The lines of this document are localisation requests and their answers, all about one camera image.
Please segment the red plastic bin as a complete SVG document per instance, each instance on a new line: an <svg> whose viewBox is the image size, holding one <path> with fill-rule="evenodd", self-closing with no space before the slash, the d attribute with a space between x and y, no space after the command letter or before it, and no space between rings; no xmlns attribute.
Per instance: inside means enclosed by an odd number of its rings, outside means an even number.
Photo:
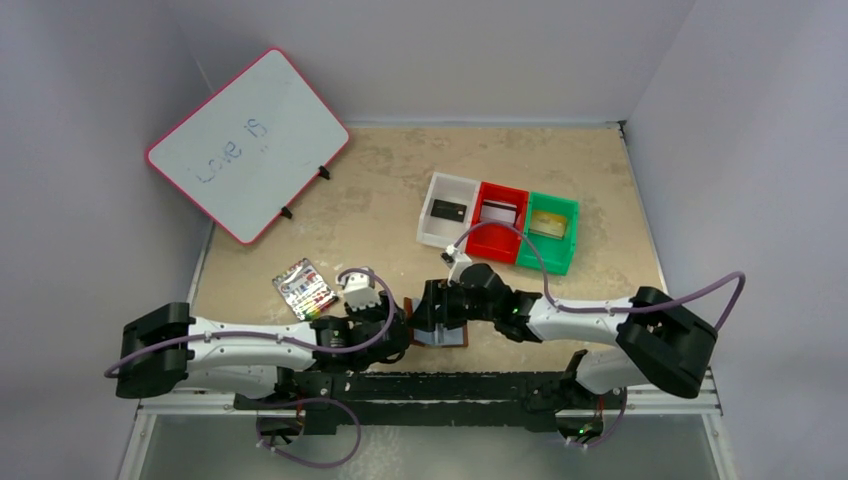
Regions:
<svg viewBox="0 0 848 480"><path fill-rule="evenodd" d="M496 222L522 230L528 200L529 192L526 190L482 182L473 211L472 225ZM511 229L489 224L468 235L465 251L473 257L514 264L521 243L521 237Z"/></svg>

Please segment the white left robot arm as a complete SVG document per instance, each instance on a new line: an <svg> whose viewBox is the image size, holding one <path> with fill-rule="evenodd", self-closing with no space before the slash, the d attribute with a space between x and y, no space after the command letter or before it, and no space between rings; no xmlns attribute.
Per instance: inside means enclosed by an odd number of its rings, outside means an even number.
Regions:
<svg viewBox="0 0 848 480"><path fill-rule="evenodd" d="M296 324L237 325L173 302L124 327L120 358L104 375L126 399L181 389L261 399L285 390L286 370L361 372L401 359L410 344L405 315L392 303Z"/></svg>

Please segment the white plastic bin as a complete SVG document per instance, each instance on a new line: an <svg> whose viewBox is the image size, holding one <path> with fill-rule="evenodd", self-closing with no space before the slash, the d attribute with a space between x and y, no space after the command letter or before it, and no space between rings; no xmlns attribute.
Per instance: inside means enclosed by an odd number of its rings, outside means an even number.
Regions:
<svg viewBox="0 0 848 480"><path fill-rule="evenodd" d="M481 182L434 172L423 202L416 240L444 249L471 226Z"/></svg>

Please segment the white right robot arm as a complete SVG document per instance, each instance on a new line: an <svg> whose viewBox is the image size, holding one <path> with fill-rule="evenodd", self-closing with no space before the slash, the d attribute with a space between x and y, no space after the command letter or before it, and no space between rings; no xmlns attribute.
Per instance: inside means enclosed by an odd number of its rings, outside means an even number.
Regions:
<svg viewBox="0 0 848 480"><path fill-rule="evenodd" d="M466 268L456 281L426 281L407 318L410 327L427 332L469 321L488 321L515 342L604 345L602 351L574 355L566 369L566 384L594 395L652 384L670 395L695 398L718 339L715 327L654 287L562 310L540 292L512 289L485 263Z"/></svg>

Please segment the green plastic bin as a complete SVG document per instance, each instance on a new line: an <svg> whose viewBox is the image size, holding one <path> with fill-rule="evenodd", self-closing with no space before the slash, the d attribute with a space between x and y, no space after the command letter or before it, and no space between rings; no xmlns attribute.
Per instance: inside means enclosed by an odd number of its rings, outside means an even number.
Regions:
<svg viewBox="0 0 848 480"><path fill-rule="evenodd" d="M530 245L544 261L548 273L566 275L577 248L579 203L575 200L531 192L517 227L526 235L515 264L540 269Z"/></svg>

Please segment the brown leather card holder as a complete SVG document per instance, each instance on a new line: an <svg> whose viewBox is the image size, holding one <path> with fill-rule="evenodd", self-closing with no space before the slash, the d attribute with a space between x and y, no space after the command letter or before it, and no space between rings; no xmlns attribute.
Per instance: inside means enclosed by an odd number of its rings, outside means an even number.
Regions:
<svg viewBox="0 0 848 480"><path fill-rule="evenodd" d="M404 298L406 325L412 345L426 348L467 348L469 345L468 329L466 326L448 329L438 319L436 312L439 306L427 304L422 307L420 298ZM427 321L432 330L414 328L417 321Z"/></svg>

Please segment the pack of coloured markers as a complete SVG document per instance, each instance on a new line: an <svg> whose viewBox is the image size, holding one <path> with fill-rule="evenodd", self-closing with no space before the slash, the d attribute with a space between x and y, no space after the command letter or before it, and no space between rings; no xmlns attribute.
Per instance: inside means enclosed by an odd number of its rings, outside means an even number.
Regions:
<svg viewBox="0 0 848 480"><path fill-rule="evenodd" d="M320 317L340 299L307 258L294 263L271 282L295 317L302 322Z"/></svg>

